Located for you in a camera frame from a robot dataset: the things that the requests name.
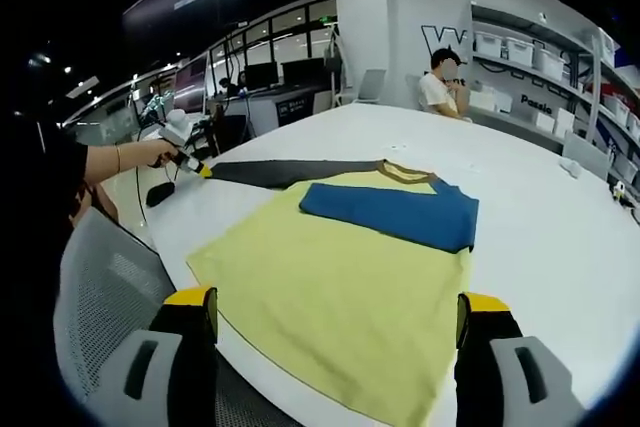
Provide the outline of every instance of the white round table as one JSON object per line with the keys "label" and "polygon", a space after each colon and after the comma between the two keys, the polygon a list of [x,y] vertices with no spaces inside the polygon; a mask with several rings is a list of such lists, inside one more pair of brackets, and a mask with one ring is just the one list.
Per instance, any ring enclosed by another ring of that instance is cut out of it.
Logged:
{"label": "white round table", "polygon": [[[430,170],[480,200],[470,290],[507,303],[573,374],[590,408],[632,348],[640,319],[640,227],[606,183],[573,179],[558,156],[488,128],[413,110],[351,104],[258,137],[215,159],[375,160]],[[176,288],[197,285],[185,258],[274,192],[180,174],[175,194],[147,210]],[[380,425],[309,388],[220,318],[219,349],[273,404],[308,426]],[[431,425],[455,425],[453,364]]]}

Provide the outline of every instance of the computer monitor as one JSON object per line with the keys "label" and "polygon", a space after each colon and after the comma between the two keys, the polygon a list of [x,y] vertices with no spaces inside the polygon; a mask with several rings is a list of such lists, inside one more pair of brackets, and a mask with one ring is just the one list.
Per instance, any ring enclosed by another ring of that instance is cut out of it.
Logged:
{"label": "computer monitor", "polygon": [[256,90],[269,87],[278,83],[278,64],[269,62],[266,64],[247,65],[244,68],[247,90]]}
{"label": "computer monitor", "polygon": [[282,64],[285,85],[324,84],[329,82],[329,72],[324,59],[305,59]]}

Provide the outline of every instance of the yellow t-shirt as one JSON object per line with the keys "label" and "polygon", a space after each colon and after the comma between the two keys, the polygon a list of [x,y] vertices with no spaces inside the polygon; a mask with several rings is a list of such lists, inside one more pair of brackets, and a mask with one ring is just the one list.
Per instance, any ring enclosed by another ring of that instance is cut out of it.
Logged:
{"label": "yellow t-shirt", "polygon": [[[398,181],[419,174],[389,170],[321,182],[437,195]],[[188,264],[218,288],[221,315],[291,375],[373,419],[419,425],[455,352],[468,249],[449,254],[303,214],[310,184],[278,194]]]}

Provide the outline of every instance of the white t-shirt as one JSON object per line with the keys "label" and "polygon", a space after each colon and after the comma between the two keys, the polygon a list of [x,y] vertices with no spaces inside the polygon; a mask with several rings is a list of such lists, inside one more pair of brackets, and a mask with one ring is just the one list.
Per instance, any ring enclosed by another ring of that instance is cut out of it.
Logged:
{"label": "white t-shirt", "polygon": [[420,79],[420,105],[427,112],[436,112],[434,106],[447,104],[451,110],[458,112],[456,101],[449,93],[447,86],[435,75],[429,72]]}

